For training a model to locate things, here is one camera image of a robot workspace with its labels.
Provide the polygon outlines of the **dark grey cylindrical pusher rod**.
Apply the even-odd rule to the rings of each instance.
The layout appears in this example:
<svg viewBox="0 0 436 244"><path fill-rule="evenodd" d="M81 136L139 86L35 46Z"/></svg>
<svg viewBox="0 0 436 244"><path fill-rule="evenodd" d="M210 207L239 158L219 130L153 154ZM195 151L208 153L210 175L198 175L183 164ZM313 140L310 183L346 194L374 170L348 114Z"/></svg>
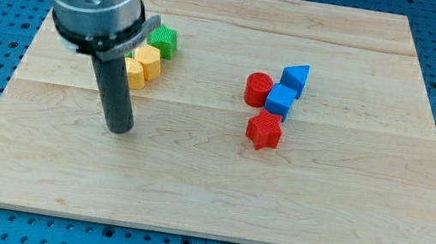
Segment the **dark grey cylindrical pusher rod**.
<svg viewBox="0 0 436 244"><path fill-rule="evenodd" d="M125 134L134 126L134 118L124 57L102 61L94 53L91 58L106 127Z"/></svg>

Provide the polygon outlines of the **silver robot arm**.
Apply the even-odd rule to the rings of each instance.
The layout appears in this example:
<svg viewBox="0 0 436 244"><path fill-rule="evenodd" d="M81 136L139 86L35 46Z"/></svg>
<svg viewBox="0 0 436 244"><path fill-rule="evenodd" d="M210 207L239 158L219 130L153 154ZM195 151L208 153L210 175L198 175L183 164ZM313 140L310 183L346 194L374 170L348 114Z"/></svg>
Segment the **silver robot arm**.
<svg viewBox="0 0 436 244"><path fill-rule="evenodd" d="M92 58L107 128L123 134L134 126L124 58L161 17L147 17L143 0L50 0L52 18L70 49Z"/></svg>

